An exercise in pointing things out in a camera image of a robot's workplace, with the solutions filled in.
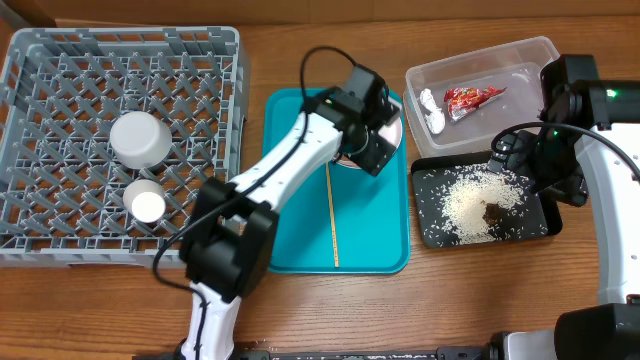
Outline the white tissue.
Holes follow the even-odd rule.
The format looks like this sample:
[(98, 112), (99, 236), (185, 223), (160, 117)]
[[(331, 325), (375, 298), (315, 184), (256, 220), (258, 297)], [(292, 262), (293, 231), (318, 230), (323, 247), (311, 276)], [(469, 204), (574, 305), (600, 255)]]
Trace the white tissue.
[(445, 116), (442, 109), (437, 105), (430, 89), (425, 88), (420, 92), (419, 101), (426, 109), (425, 122), (429, 131), (433, 135), (439, 135), (445, 128)]

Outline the grey bowl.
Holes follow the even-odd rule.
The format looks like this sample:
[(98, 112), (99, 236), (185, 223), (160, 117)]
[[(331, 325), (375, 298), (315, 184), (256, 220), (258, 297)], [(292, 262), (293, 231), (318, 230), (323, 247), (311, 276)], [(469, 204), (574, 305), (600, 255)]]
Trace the grey bowl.
[(120, 116), (111, 126), (109, 143), (116, 159), (134, 170), (160, 164), (173, 144), (169, 127), (142, 111)]

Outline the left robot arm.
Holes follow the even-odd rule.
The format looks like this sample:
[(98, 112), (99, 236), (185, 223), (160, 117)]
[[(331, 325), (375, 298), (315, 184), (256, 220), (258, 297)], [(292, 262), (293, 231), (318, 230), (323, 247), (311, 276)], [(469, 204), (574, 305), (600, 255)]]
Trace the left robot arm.
[(227, 359), (240, 303), (260, 282), (286, 202), (318, 168), (340, 156), (376, 176), (397, 146), (401, 105), (386, 89), (322, 90), (303, 100), (292, 128), (256, 165), (198, 191), (182, 236), (193, 309), (180, 359)]

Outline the red snack wrapper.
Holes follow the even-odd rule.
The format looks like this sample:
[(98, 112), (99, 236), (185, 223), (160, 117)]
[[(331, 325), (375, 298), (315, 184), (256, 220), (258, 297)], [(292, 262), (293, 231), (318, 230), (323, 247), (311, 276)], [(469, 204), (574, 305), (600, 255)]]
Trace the red snack wrapper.
[(502, 96), (507, 88), (489, 86), (485, 89), (473, 87), (452, 88), (445, 92), (444, 103), (451, 120), (456, 123), (480, 107)]

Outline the wooden chopstick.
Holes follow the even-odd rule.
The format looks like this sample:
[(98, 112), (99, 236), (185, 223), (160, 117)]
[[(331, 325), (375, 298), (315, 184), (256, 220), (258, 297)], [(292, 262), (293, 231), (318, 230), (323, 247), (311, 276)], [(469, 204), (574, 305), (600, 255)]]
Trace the wooden chopstick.
[(331, 227), (333, 261), (334, 261), (334, 267), (339, 268), (340, 266), (339, 249), (338, 249), (338, 241), (337, 241), (337, 229), (336, 229), (336, 220), (335, 220), (335, 211), (334, 211), (331, 170), (330, 170), (329, 163), (325, 164), (325, 175), (326, 175), (326, 182), (327, 182), (327, 198), (328, 198), (329, 219), (330, 219), (330, 227)]

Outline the white paper cup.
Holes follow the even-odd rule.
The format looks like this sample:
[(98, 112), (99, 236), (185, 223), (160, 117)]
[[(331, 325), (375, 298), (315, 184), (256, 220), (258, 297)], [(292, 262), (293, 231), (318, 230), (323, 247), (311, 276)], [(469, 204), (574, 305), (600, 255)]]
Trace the white paper cup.
[(123, 193), (123, 203), (133, 217), (143, 223), (156, 222), (166, 211), (164, 189), (151, 180), (136, 180)]

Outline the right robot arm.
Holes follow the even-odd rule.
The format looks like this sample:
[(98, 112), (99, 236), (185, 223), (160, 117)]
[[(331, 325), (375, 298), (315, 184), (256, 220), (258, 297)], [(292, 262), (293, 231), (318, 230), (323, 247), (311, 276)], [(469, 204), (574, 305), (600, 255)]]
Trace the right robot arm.
[(562, 314), (553, 329), (496, 336), (495, 359), (636, 359), (639, 356), (639, 84), (558, 85), (537, 122), (491, 142), (539, 192), (580, 170), (598, 241), (598, 305)]

